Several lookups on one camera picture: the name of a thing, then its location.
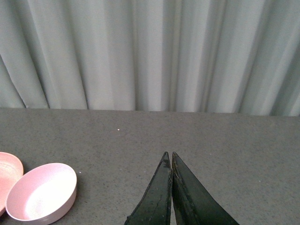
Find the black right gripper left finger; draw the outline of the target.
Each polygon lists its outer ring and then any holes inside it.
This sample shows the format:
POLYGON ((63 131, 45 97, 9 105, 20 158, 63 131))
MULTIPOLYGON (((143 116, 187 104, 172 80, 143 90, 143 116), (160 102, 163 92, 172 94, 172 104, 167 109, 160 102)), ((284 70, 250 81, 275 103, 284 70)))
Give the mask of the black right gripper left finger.
POLYGON ((171 221, 173 171, 165 152, 126 225, 169 225, 171 221))

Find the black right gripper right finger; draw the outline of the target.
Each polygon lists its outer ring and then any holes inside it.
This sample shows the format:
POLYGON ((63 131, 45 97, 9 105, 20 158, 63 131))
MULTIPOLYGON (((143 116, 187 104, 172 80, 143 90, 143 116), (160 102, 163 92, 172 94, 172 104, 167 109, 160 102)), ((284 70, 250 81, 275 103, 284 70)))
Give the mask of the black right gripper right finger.
POLYGON ((178 225, 237 225, 176 152, 172 153, 172 199, 178 225))

